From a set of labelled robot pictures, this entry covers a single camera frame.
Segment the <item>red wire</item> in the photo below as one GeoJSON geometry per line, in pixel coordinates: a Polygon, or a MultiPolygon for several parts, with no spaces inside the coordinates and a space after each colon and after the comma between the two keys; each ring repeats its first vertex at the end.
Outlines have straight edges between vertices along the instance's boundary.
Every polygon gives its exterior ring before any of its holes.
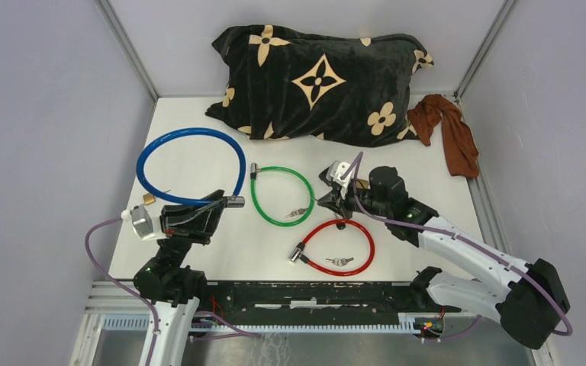
{"type": "Polygon", "coordinates": [[[304,240],[302,240],[302,244],[304,244],[306,246],[307,242],[309,241],[309,239],[311,239],[311,237],[313,237],[313,235],[317,234],[320,230],[324,229],[325,227],[335,225],[337,223],[346,223],[347,225],[355,226],[355,227],[359,228],[360,231],[362,231],[365,234],[365,236],[367,236],[367,240],[369,241],[369,258],[367,258],[367,262],[365,262],[364,265],[362,265],[359,268],[354,269],[352,271],[334,271],[333,269],[325,268],[325,267],[317,264],[316,262],[311,261],[310,259],[308,260],[307,264],[310,265],[311,267],[317,269],[318,271],[324,272],[324,273],[332,275],[332,276],[346,277],[346,276],[357,275],[358,273],[366,270],[367,267],[369,267],[369,265],[372,263],[372,261],[374,260],[375,249],[374,249],[374,239],[372,238],[372,235],[369,233],[369,231],[367,231],[367,229],[363,225],[357,223],[356,221],[344,220],[344,219],[327,221],[326,223],[323,223],[322,225],[313,229],[313,231],[311,231],[309,233],[309,235],[307,235],[307,237],[304,238],[304,240]]]}

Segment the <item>brown cloth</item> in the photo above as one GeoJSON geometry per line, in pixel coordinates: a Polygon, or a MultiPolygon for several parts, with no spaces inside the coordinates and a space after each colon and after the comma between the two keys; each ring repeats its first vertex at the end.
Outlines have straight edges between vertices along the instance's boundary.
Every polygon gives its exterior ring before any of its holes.
{"type": "Polygon", "coordinates": [[[426,95],[414,109],[407,112],[407,119],[417,131],[419,140],[425,146],[430,146],[430,137],[442,115],[443,152],[450,175],[477,177],[479,151],[471,129],[462,122],[462,112],[453,103],[438,94],[426,95]]]}

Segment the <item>green cable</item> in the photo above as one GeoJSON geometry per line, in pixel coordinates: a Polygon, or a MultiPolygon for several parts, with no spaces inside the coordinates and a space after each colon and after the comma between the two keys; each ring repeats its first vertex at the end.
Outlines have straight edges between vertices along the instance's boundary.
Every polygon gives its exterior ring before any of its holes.
{"type": "Polygon", "coordinates": [[[313,210],[313,206],[314,206],[315,194],[313,192],[313,188],[311,187],[311,183],[309,183],[309,181],[302,174],[296,172],[293,169],[285,168],[283,166],[265,166],[263,168],[260,168],[259,172],[266,172],[268,170],[279,170],[281,172],[291,173],[291,174],[295,175],[296,177],[300,178],[304,182],[304,185],[307,186],[307,189],[309,190],[309,195],[311,196],[309,198],[309,208],[307,209],[307,212],[305,212],[304,215],[302,217],[300,217],[299,219],[297,219],[296,221],[282,222],[282,221],[273,220],[271,217],[269,217],[269,215],[266,214],[266,212],[264,212],[264,210],[262,210],[262,208],[259,206],[259,202],[257,202],[257,193],[256,193],[256,189],[255,189],[255,180],[257,178],[257,175],[255,174],[255,175],[251,175],[251,177],[250,177],[250,193],[253,196],[253,203],[255,204],[255,208],[257,209],[257,212],[259,212],[259,215],[261,217],[263,217],[264,220],[272,223],[273,225],[277,225],[277,226],[295,226],[295,225],[302,223],[304,220],[307,219],[307,217],[309,217],[309,215],[311,215],[311,211],[313,210]]]}

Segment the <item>pillow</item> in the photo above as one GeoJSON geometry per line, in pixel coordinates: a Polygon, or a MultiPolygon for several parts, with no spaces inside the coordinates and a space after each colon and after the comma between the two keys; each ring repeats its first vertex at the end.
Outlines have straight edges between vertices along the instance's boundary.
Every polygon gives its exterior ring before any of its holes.
{"type": "Polygon", "coordinates": [[[250,25],[226,29],[212,47],[230,79],[206,115],[251,140],[313,135],[373,147],[417,139],[406,118],[410,77],[434,62],[412,36],[347,39],[250,25]]]}

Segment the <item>gray wall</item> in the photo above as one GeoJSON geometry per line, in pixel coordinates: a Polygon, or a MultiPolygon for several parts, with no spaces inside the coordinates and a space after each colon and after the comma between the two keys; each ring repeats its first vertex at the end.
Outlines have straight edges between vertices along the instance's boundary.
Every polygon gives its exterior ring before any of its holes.
{"type": "Polygon", "coordinates": [[[0,365],[67,363],[152,108],[94,1],[0,0],[0,365]]]}
{"type": "Polygon", "coordinates": [[[503,0],[111,0],[162,96],[222,95],[228,68],[210,43],[227,27],[276,24],[336,37],[412,34],[435,61],[412,92],[453,92],[503,0]]]}
{"type": "Polygon", "coordinates": [[[586,364],[586,2],[521,1],[464,96],[514,254],[559,270],[575,333],[560,365],[586,364]]]}

